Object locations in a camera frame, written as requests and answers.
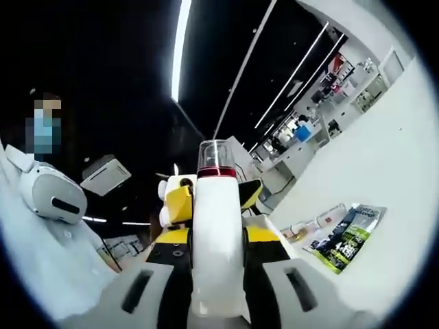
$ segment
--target product packaging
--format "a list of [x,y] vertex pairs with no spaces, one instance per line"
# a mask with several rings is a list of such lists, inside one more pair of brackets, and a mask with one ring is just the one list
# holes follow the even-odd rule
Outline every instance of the product packaging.
[[353,206],[330,235],[310,241],[303,249],[339,274],[369,238],[386,209],[364,204]]

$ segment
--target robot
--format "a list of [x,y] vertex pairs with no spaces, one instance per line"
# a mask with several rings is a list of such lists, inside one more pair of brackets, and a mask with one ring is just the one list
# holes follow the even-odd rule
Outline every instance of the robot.
[[[209,170],[218,177],[225,172],[221,168]],[[198,195],[203,191],[199,184],[200,174],[175,175],[159,184],[158,194],[164,201],[161,223],[170,229],[156,239],[145,263],[122,271],[104,289],[96,307],[63,320],[62,328],[187,327],[196,283],[194,245],[200,236],[194,232],[194,224],[200,220],[196,207],[204,200]],[[262,190],[261,181],[237,186],[241,210],[253,206]],[[302,259],[290,259],[280,236],[258,224],[261,218],[263,215],[242,219],[240,224],[240,252],[244,255],[241,284],[250,327],[369,328],[373,316],[353,312],[339,300],[335,287],[313,267]]]

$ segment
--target white plastic casing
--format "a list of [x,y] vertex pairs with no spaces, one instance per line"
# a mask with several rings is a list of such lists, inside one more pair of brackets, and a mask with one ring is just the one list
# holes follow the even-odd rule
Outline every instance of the white plastic casing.
[[130,177],[131,173],[117,159],[112,159],[85,178],[81,187],[103,197]]
[[27,206],[41,217],[74,224],[87,208],[84,191],[73,180],[37,162],[29,173],[21,174],[19,191]]

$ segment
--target black ceiling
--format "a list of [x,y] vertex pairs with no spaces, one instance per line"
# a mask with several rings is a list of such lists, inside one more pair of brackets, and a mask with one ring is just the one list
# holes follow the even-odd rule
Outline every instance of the black ceiling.
[[[180,103],[211,138],[228,91],[269,0],[193,0],[185,38]],[[62,98],[62,144],[45,160],[77,182],[91,161],[114,154],[133,174],[105,197],[87,193],[88,213],[148,221],[160,206],[155,172],[196,170],[201,137],[170,99],[180,1],[71,1],[33,3],[10,27],[4,143],[25,144],[25,117],[33,115],[31,88]],[[277,106],[253,127],[322,29],[291,0],[278,0],[219,130],[254,143],[278,117]],[[296,79],[309,77],[333,46],[325,35]]]

